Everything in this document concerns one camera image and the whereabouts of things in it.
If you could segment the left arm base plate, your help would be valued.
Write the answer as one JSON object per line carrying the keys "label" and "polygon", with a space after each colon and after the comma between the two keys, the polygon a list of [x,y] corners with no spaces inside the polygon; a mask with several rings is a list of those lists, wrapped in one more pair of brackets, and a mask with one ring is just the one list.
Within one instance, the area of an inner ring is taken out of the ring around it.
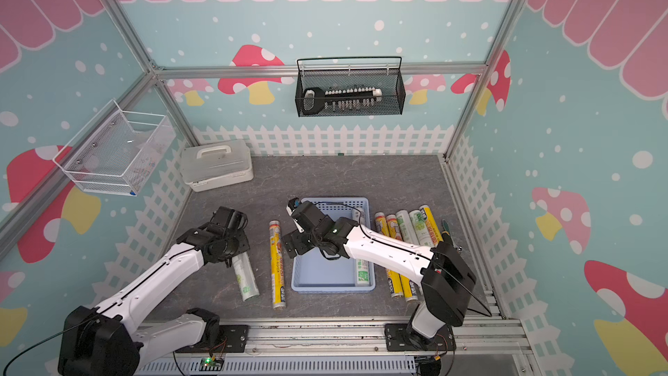
{"label": "left arm base plate", "polygon": [[247,325],[219,326],[217,330],[206,329],[204,337],[194,346],[186,346],[177,353],[243,353],[249,339]]}

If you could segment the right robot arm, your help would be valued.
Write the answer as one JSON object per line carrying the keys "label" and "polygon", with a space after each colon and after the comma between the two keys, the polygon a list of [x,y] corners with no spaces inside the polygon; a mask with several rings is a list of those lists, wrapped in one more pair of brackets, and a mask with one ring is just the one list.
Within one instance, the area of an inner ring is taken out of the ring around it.
{"label": "right robot arm", "polygon": [[293,198],[286,207],[297,229],[282,237],[290,258],[320,250],[328,260],[360,259],[382,266],[419,285],[424,301],[406,328],[413,343],[434,341],[442,329],[461,327],[477,283],[451,244],[412,245],[386,237],[348,218],[333,220],[310,201]]}

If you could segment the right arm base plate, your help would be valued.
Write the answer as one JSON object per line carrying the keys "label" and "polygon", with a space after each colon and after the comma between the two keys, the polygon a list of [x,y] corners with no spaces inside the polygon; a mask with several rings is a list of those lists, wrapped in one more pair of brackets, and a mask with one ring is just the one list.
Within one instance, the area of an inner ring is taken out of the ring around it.
{"label": "right arm base plate", "polygon": [[457,350],[457,343],[448,325],[423,327],[426,335],[407,323],[386,324],[384,339],[389,352],[436,352]]}

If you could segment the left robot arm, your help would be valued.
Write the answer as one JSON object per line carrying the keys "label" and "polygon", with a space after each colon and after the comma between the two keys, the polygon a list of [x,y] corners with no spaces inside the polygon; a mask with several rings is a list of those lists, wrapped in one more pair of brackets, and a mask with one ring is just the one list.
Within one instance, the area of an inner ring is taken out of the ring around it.
{"label": "left robot arm", "polygon": [[231,266],[249,251],[247,216],[219,207],[203,225],[182,234],[153,266],[93,308],[68,315],[57,364],[61,375],[132,375],[168,353],[194,346],[215,349],[220,318],[191,308],[175,320],[142,329],[148,315],[174,289],[207,264]]}

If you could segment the white green plastic wrap roll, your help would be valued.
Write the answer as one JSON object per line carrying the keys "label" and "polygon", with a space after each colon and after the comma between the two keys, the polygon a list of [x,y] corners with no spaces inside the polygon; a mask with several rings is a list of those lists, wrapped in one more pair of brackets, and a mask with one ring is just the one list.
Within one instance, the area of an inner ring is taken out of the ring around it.
{"label": "white green plastic wrap roll", "polygon": [[356,286],[368,287],[371,284],[369,262],[362,259],[356,259]]}

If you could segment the light blue plastic basket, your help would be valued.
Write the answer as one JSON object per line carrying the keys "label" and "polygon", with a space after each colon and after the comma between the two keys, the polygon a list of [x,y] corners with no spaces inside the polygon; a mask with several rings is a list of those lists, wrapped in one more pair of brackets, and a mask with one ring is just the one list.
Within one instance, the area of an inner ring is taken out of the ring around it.
{"label": "light blue plastic basket", "polygon": [[[367,198],[303,198],[303,202],[313,202],[325,215],[333,220],[339,218],[357,219],[353,208],[359,210],[365,226],[370,226],[370,205]],[[356,286],[355,259],[325,259],[314,248],[305,255],[295,257],[292,268],[292,290],[299,293],[347,293],[371,292],[376,287],[374,266],[370,266],[371,284],[368,287]]]}

